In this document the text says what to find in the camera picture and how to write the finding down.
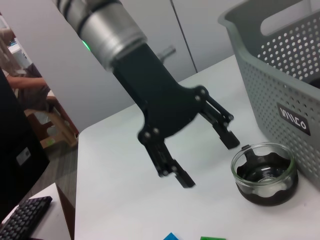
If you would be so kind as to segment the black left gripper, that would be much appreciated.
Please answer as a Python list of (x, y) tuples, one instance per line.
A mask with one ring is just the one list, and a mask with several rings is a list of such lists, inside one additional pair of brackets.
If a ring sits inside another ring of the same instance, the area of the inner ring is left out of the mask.
[(234, 116), (207, 96), (204, 86), (188, 88), (177, 83), (146, 43), (117, 58), (113, 74), (144, 115), (138, 140), (146, 144), (159, 177), (174, 173), (183, 188), (196, 185), (172, 158), (163, 140), (182, 130), (198, 113), (212, 125), (228, 150), (240, 145), (237, 137), (228, 131)]

